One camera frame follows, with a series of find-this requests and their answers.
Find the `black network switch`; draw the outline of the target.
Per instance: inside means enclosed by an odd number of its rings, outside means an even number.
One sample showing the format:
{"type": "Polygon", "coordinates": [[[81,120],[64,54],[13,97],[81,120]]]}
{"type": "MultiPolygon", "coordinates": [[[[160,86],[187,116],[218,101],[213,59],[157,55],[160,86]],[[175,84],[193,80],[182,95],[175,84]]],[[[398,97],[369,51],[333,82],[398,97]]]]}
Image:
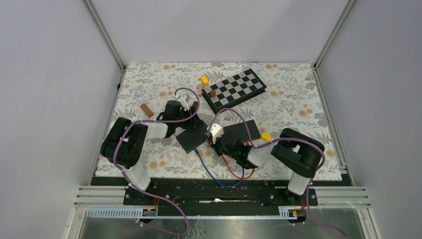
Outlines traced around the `black network switch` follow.
{"type": "MultiPolygon", "coordinates": [[[[261,134],[258,130],[257,124],[255,122],[255,120],[251,119],[246,121],[246,124],[248,126],[249,132],[250,132],[250,136],[252,141],[254,140],[258,140],[261,138],[261,134]]],[[[248,142],[249,140],[249,135],[247,133],[246,127],[244,125],[243,122],[240,123],[236,123],[236,124],[232,124],[229,126],[225,126],[223,128],[224,133],[227,132],[231,132],[234,135],[236,135],[242,142],[248,142]]]]}
{"type": "Polygon", "coordinates": [[[176,140],[186,153],[190,153],[207,140],[207,127],[204,123],[199,127],[187,129],[177,135],[176,140]]]}

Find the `black white chessboard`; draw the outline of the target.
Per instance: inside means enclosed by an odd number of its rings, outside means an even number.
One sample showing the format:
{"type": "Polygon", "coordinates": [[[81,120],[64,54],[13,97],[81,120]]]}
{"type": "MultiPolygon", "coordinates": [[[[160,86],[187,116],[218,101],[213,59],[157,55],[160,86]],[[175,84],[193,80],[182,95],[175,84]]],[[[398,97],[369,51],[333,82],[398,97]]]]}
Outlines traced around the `black white chessboard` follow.
{"type": "Polygon", "coordinates": [[[216,114],[225,108],[232,108],[265,92],[267,86],[252,70],[248,69],[202,89],[202,97],[216,114]],[[211,90],[216,97],[210,98],[211,90]]]}

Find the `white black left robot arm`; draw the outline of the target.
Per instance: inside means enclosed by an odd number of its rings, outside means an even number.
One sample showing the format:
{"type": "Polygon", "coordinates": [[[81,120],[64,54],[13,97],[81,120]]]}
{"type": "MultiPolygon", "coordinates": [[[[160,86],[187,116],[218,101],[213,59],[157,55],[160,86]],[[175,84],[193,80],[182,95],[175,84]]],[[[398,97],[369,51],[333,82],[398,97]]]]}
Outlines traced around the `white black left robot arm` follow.
{"type": "Polygon", "coordinates": [[[154,200],[149,188],[150,176],[139,161],[144,144],[149,139],[169,138],[177,128],[196,129],[204,125],[196,115],[199,101],[184,106],[181,100],[170,100],[156,120],[138,120],[119,117],[105,137],[100,149],[101,156],[115,165],[128,180],[130,187],[137,189],[135,198],[144,205],[154,200]]]}

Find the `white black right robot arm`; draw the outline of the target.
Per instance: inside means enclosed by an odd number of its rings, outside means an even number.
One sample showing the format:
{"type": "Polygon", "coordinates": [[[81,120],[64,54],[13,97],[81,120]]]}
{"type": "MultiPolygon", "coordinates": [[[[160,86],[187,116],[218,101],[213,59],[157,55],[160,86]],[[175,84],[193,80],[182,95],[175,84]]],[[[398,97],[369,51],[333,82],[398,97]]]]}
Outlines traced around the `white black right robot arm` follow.
{"type": "Polygon", "coordinates": [[[283,129],[279,138],[260,146],[247,145],[216,124],[207,135],[210,147],[218,156],[229,156],[244,169],[254,169],[274,160],[291,169],[285,197],[292,205],[298,205],[305,199],[306,187],[325,159],[323,144],[290,128],[283,129]]]}

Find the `dark brown wooden block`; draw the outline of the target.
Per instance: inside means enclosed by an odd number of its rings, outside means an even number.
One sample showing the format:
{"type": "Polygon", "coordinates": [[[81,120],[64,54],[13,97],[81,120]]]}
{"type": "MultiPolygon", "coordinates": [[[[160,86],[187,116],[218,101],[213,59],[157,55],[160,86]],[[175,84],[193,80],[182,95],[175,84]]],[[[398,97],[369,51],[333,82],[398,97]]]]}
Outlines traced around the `dark brown wooden block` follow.
{"type": "Polygon", "coordinates": [[[197,101],[193,102],[192,107],[196,110],[199,107],[199,103],[197,101]]]}

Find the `reddish brown wooden block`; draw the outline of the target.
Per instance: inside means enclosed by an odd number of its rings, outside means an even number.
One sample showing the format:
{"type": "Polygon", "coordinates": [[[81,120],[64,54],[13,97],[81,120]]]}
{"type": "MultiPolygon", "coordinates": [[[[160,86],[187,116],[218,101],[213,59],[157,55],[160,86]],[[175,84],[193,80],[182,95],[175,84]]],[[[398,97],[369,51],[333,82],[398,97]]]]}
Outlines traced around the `reddish brown wooden block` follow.
{"type": "Polygon", "coordinates": [[[140,105],[140,108],[142,109],[142,111],[145,113],[145,115],[146,115],[148,118],[151,118],[151,117],[153,117],[153,116],[154,116],[153,111],[152,111],[152,110],[148,107],[148,105],[147,105],[147,104],[145,104],[145,103],[141,104],[141,105],[140,105]]]}

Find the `floral table mat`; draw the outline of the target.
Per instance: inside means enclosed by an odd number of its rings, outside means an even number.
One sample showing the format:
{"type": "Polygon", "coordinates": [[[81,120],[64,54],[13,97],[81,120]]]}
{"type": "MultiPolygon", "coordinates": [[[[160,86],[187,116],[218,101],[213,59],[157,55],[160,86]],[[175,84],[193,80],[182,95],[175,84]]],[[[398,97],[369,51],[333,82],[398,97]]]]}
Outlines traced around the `floral table mat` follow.
{"type": "MultiPolygon", "coordinates": [[[[145,103],[157,116],[175,94],[186,94],[189,104],[195,97],[201,77],[213,84],[252,69],[267,86],[266,91],[235,107],[233,112],[215,116],[205,100],[201,100],[199,117],[221,126],[255,120],[260,133],[278,138],[291,128],[319,142],[324,147],[325,163],[317,171],[316,180],[341,179],[326,115],[310,64],[275,63],[136,63],[128,65],[112,120],[146,118],[140,105],[145,103]]],[[[225,185],[242,174],[232,158],[220,157],[207,145],[186,153],[174,137],[146,142],[140,159],[151,177],[204,178],[215,177],[225,185]]]]}

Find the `yellow block on mat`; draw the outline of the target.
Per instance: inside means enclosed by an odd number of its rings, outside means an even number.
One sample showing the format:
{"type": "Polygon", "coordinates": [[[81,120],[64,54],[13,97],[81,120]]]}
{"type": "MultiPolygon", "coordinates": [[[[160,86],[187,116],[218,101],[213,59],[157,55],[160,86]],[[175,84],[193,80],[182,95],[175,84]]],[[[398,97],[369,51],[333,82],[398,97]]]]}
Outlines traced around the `yellow block on mat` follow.
{"type": "Polygon", "coordinates": [[[266,133],[261,134],[261,140],[264,142],[271,142],[273,140],[272,136],[266,133]]]}

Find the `yellow block near chessboard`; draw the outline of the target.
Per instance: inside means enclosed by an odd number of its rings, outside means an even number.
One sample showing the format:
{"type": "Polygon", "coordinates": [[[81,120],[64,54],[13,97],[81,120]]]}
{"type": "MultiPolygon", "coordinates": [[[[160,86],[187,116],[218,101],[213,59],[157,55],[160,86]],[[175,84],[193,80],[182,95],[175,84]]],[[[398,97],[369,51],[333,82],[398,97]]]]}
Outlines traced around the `yellow block near chessboard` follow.
{"type": "Polygon", "coordinates": [[[201,82],[204,86],[208,86],[209,85],[209,81],[208,78],[206,76],[202,76],[201,77],[201,82]]]}

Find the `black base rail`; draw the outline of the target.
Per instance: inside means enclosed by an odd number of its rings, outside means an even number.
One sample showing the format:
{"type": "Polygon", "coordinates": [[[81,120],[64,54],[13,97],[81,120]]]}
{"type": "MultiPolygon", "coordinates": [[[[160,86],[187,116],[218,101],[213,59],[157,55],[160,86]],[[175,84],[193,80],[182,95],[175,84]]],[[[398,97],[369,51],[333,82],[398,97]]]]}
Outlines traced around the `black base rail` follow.
{"type": "Polygon", "coordinates": [[[121,177],[94,177],[93,186],[123,186],[123,204],[147,206],[145,215],[179,216],[180,212],[165,200],[182,209],[186,216],[279,216],[280,207],[292,207],[298,212],[307,205],[317,206],[315,190],[301,196],[287,189],[287,181],[244,181],[239,186],[225,188],[210,179],[153,178],[146,189],[155,199],[129,187],[121,177]]]}

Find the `left aluminium frame post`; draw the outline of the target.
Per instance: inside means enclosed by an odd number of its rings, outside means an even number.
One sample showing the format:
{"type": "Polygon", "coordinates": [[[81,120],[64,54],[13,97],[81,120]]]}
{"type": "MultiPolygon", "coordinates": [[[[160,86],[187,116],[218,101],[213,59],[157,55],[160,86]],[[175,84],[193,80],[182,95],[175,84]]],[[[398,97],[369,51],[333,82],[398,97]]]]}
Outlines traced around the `left aluminium frame post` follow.
{"type": "Polygon", "coordinates": [[[82,0],[84,5],[87,8],[87,11],[89,15],[91,16],[94,25],[96,26],[97,30],[99,31],[106,47],[108,48],[109,52],[111,53],[111,56],[115,60],[116,64],[120,68],[121,71],[124,71],[126,69],[126,65],[117,49],[115,44],[113,43],[113,40],[111,36],[109,35],[98,11],[96,10],[96,7],[94,3],[91,0],[82,0]]]}

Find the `aluminium frame post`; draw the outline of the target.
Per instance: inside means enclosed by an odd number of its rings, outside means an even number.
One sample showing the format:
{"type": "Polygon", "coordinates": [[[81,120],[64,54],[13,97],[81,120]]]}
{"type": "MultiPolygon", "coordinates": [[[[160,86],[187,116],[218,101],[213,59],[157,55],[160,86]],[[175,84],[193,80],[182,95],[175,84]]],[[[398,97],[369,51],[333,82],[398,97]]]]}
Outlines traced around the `aluminium frame post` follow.
{"type": "Polygon", "coordinates": [[[82,0],[84,5],[87,8],[87,11],[89,15],[91,16],[94,25],[96,26],[97,30],[99,31],[106,47],[108,48],[109,52],[111,53],[111,56],[115,60],[116,64],[120,68],[121,71],[124,71],[126,69],[126,65],[117,49],[115,44],[113,43],[113,40],[111,36],[109,35],[98,11],[96,10],[96,7],[94,3],[91,0],[82,0]]]}
{"type": "Polygon", "coordinates": [[[338,36],[342,26],[344,25],[344,23],[346,22],[349,14],[351,13],[353,7],[355,6],[355,4],[357,3],[357,0],[348,0],[346,6],[344,7],[339,19],[337,20],[333,30],[331,31],[328,40],[326,41],[321,53],[319,54],[317,60],[314,63],[314,68],[317,69],[319,68],[323,61],[324,58],[326,57],[327,53],[329,52],[331,46],[333,45],[336,37],[338,36]]]}

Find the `right aluminium frame post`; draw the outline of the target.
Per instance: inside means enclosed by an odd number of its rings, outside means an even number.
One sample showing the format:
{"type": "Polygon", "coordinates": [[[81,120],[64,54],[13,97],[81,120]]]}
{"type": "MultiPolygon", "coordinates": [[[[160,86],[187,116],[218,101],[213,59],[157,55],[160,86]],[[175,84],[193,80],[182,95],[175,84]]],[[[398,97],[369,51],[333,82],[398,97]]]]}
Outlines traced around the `right aluminium frame post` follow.
{"type": "Polygon", "coordinates": [[[319,68],[323,61],[324,58],[326,57],[327,53],[329,52],[331,46],[333,45],[336,37],[338,36],[342,26],[344,25],[344,23],[346,22],[349,14],[351,13],[353,7],[355,6],[355,4],[357,3],[357,0],[348,0],[346,6],[344,7],[339,19],[337,20],[333,30],[331,31],[328,40],[326,41],[321,53],[319,54],[317,60],[314,63],[314,68],[317,69],[319,68]]]}

